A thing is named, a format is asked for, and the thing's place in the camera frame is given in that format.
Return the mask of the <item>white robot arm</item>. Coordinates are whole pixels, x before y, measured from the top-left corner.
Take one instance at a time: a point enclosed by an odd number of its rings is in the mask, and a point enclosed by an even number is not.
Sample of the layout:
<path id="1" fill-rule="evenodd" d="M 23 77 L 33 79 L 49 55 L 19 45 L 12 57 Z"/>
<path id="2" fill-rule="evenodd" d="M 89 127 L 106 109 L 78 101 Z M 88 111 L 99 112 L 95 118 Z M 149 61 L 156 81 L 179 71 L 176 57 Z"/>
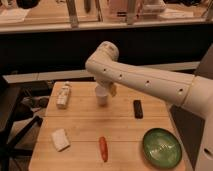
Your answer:
<path id="1" fill-rule="evenodd" d="M 213 45 L 201 60 L 195 74 L 137 67 L 117 61 L 118 48 L 102 42 L 87 59 L 86 70 L 112 95 L 114 83 L 160 98 L 202 117 L 205 120 L 195 171 L 213 171 L 213 161 L 204 149 L 213 149 Z"/>

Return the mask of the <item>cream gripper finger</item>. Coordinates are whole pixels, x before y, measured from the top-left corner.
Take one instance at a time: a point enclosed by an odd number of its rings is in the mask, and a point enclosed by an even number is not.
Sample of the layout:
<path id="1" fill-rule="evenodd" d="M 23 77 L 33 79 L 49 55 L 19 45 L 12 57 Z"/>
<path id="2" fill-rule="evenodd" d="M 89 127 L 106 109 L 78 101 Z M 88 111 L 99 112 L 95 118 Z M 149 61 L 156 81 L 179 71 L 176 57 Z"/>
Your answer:
<path id="1" fill-rule="evenodd" d="M 113 83 L 109 86 L 109 93 L 112 97 L 115 97 L 117 94 L 117 86 Z"/>

